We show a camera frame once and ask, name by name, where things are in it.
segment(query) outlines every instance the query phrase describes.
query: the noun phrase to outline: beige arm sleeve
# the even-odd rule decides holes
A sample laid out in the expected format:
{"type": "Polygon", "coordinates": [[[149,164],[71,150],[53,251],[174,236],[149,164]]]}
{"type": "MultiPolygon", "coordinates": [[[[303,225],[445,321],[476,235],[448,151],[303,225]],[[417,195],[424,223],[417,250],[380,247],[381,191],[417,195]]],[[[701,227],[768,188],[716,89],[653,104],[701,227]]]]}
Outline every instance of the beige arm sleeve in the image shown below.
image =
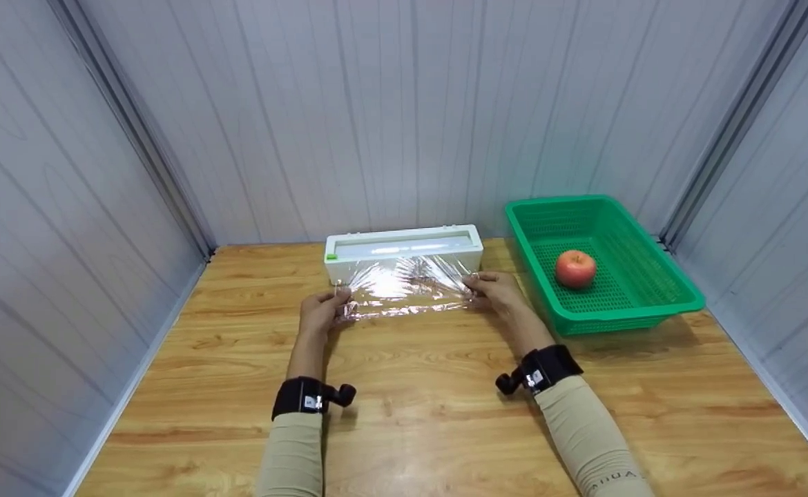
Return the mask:
{"type": "Polygon", "coordinates": [[[323,418],[303,412],[275,418],[262,454],[256,497],[321,497],[323,418]]]}
{"type": "Polygon", "coordinates": [[[583,497],[653,497],[622,432],[581,376],[564,378],[536,402],[583,497]]]}

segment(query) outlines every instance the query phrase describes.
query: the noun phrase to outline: white dispenser box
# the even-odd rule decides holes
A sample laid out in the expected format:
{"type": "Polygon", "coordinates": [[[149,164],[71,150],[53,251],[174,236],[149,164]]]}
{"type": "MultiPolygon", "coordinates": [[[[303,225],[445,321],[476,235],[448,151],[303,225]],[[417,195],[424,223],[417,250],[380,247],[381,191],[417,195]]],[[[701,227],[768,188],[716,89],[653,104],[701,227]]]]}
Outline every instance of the white dispenser box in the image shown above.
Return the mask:
{"type": "Polygon", "coordinates": [[[325,245],[325,268],[335,285],[348,283],[358,268],[368,264],[393,267],[401,258],[424,255],[436,255],[476,273],[481,267],[483,243],[474,224],[332,235],[325,245]]]}

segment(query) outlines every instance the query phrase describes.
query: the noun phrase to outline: forearm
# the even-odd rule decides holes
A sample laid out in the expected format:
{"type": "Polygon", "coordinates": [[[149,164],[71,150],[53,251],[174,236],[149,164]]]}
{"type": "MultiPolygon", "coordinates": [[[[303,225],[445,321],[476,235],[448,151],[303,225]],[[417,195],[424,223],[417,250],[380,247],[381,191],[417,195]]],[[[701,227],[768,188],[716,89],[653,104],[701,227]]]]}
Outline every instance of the forearm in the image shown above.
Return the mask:
{"type": "Polygon", "coordinates": [[[325,346],[327,335],[301,331],[297,334],[290,362],[287,363],[287,379],[307,376],[325,380],[325,346]]]}
{"type": "Polygon", "coordinates": [[[583,497],[651,497],[622,432],[581,376],[536,395],[567,472],[583,497]]]}
{"type": "MultiPolygon", "coordinates": [[[[287,379],[325,379],[324,333],[301,331],[287,365],[287,379]]],[[[320,413],[289,412],[272,422],[262,455],[256,497],[320,497],[324,493],[320,413]]]]}
{"type": "Polygon", "coordinates": [[[323,418],[302,412],[275,418],[262,455],[256,497],[321,497],[323,418]]]}

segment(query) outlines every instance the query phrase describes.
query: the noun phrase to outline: black knob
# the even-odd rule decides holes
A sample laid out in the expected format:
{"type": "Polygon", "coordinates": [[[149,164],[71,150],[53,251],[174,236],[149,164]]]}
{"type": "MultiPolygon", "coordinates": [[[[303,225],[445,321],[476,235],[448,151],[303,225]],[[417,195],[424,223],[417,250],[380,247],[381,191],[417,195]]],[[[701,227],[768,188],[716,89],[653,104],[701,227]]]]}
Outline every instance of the black knob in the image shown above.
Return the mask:
{"type": "Polygon", "coordinates": [[[505,396],[511,396],[517,390],[517,386],[517,381],[514,381],[514,378],[508,374],[502,373],[496,378],[496,388],[499,388],[499,392],[502,392],[505,396]]]}
{"type": "Polygon", "coordinates": [[[340,391],[334,396],[332,402],[340,404],[342,407],[348,407],[352,400],[354,400],[354,394],[358,393],[356,388],[352,387],[350,384],[344,383],[340,385],[340,391]]]}

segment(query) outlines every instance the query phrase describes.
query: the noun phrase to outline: basket rim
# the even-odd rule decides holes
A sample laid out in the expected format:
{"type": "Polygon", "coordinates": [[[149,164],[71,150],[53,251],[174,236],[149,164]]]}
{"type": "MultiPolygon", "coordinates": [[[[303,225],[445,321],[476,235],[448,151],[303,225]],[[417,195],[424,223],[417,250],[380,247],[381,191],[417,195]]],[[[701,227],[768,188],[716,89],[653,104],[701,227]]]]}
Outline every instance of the basket rim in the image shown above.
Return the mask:
{"type": "Polygon", "coordinates": [[[521,252],[527,259],[527,265],[528,268],[530,268],[530,273],[533,274],[534,280],[539,283],[539,287],[542,289],[544,294],[543,300],[546,301],[546,305],[550,307],[550,310],[555,312],[555,314],[557,314],[560,318],[580,323],[590,321],[609,322],[633,318],[662,318],[668,317],[669,315],[680,314],[682,312],[701,311],[701,309],[704,308],[704,295],[702,295],[692,280],[689,279],[685,273],[683,273],[683,270],[675,263],[673,257],[671,257],[671,255],[667,255],[665,251],[659,247],[656,240],[654,240],[653,237],[651,237],[649,233],[644,230],[644,227],[640,226],[637,220],[635,220],[634,216],[631,215],[631,212],[628,212],[621,202],[615,198],[612,198],[610,195],[567,195],[517,200],[508,202],[508,204],[506,204],[506,217],[508,217],[508,222],[511,224],[512,230],[514,230],[514,238],[517,240],[517,244],[520,246],[521,252]],[[572,204],[572,202],[596,200],[607,202],[607,204],[613,205],[613,207],[624,215],[631,227],[637,230],[639,233],[639,238],[643,240],[644,244],[651,247],[651,250],[654,252],[654,254],[656,254],[657,259],[663,261],[663,264],[672,270],[675,277],[678,277],[683,282],[686,289],[692,295],[692,300],[690,302],[669,303],[664,305],[644,306],[631,309],[618,309],[618,311],[591,312],[571,312],[561,305],[561,301],[558,300],[558,296],[555,293],[555,288],[548,280],[545,271],[542,271],[542,266],[539,263],[539,258],[536,257],[536,253],[533,251],[533,247],[530,245],[530,243],[527,243],[527,236],[523,231],[523,227],[521,227],[521,222],[517,217],[515,217],[514,208],[521,205],[530,204],[572,204]]]}

